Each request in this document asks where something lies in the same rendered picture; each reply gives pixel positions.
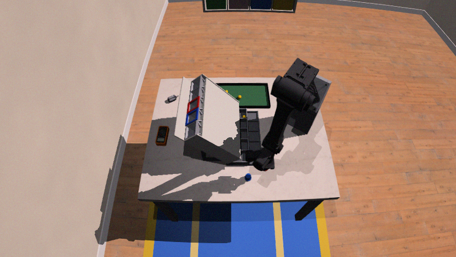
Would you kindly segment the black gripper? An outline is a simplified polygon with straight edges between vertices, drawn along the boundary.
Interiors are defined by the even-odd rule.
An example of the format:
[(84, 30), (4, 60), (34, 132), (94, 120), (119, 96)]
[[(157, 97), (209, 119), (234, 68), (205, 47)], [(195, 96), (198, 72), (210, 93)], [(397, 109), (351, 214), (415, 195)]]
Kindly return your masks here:
[(270, 158), (268, 165), (264, 168), (264, 170), (268, 170), (268, 169), (274, 169), (274, 157)]

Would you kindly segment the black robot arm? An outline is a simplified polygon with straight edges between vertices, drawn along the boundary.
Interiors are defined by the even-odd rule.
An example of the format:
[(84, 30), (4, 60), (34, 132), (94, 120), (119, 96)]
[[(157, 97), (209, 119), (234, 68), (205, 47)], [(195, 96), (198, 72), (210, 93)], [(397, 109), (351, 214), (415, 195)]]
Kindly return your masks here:
[(270, 158), (280, 153), (284, 147), (281, 141), (284, 140), (283, 131), (287, 126), (291, 111), (296, 109), (300, 112), (302, 110), (307, 112), (311, 103), (320, 100), (314, 83), (318, 72), (318, 68), (297, 58), (284, 77), (280, 75), (276, 77), (272, 85), (271, 95), (276, 97), (277, 108), (269, 134), (263, 139), (263, 147), (260, 150), (246, 150), (246, 162), (253, 162), (252, 165), (257, 170), (263, 171)]

